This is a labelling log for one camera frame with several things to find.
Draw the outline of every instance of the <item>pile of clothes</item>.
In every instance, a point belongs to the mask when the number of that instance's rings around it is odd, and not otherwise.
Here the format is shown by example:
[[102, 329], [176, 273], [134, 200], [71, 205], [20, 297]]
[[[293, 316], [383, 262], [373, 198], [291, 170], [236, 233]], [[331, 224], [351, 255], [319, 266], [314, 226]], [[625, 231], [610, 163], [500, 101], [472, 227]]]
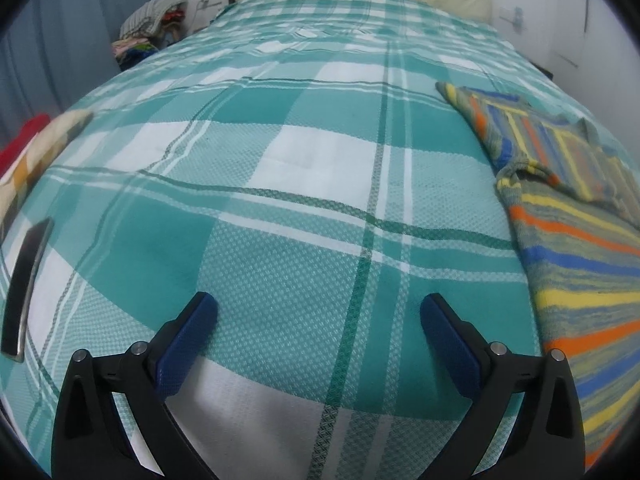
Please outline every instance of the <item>pile of clothes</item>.
[[180, 41], [186, 5], [187, 0], [151, 0], [129, 16], [120, 27], [120, 39], [111, 44], [120, 70]]

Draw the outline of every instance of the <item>blue gripper pad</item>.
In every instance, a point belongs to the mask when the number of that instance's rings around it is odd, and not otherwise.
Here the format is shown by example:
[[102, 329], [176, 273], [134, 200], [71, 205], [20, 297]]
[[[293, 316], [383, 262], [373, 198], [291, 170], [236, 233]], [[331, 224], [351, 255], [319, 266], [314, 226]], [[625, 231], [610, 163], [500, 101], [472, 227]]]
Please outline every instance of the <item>blue gripper pad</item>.
[[436, 295], [424, 298], [420, 306], [422, 329], [460, 395], [476, 400], [482, 388], [480, 363], [433, 296]]
[[193, 362], [204, 348], [218, 318], [218, 302], [205, 292], [199, 292], [185, 307], [193, 308], [191, 315], [182, 321], [178, 316], [174, 322], [183, 325], [169, 343], [156, 365], [156, 393], [163, 401], [180, 390]]

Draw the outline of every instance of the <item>striped sweater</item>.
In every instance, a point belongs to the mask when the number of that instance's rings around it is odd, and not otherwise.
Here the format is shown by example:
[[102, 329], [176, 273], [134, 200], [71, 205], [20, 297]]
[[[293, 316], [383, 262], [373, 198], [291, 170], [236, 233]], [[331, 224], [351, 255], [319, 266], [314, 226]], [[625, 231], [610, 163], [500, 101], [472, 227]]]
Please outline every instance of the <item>striped sweater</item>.
[[574, 375], [586, 466], [640, 397], [640, 190], [586, 120], [569, 124], [519, 96], [437, 83], [497, 171], [543, 347]]

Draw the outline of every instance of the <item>bed sheet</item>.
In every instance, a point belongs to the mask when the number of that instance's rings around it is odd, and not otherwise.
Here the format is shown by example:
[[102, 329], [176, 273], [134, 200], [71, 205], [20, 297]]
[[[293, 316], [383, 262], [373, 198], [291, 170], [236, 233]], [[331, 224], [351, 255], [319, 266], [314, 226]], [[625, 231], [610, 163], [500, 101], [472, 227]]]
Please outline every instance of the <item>bed sheet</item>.
[[5, 297], [25, 231], [55, 220], [26, 360], [0, 359], [37, 460], [72, 352], [148, 340], [205, 290], [218, 326], [168, 405], [220, 478], [416, 478], [469, 406], [421, 299], [540, 352], [494, 173], [438, 80], [593, 121], [492, 27], [411, 0], [245, 0], [84, 97], [94, 120], [2, 245]]

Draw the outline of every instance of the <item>metal screw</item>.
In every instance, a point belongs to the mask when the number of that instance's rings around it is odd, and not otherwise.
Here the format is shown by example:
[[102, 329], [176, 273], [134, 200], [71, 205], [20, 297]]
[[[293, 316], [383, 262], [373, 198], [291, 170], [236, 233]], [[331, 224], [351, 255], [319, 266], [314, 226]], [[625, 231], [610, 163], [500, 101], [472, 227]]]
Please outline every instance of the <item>metal screw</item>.
[[81, 348], [79, 350], [76, 350], [74, 352], [74, 354], [71, 356], [71, 358], [76, 362], [79, 363], [80, 361], [84, 360], [85, 357], [87, 357], [89, 352], [87, 352], [84, 348]]
[[146, 352], [146, 341], [137, 341], [131, 345], [131, 353], [133, 355], [140, 355]]
[[496, 355], [505, 355], [507, 353], [507, 347], [504, 343], [500, 343], [499, 341], [494, 341], [489, 345], [489, 349]]
[[564, 352], [559, 348], [554, 348], [551, 351], [551, 357], [556, 361], [564, 361]]

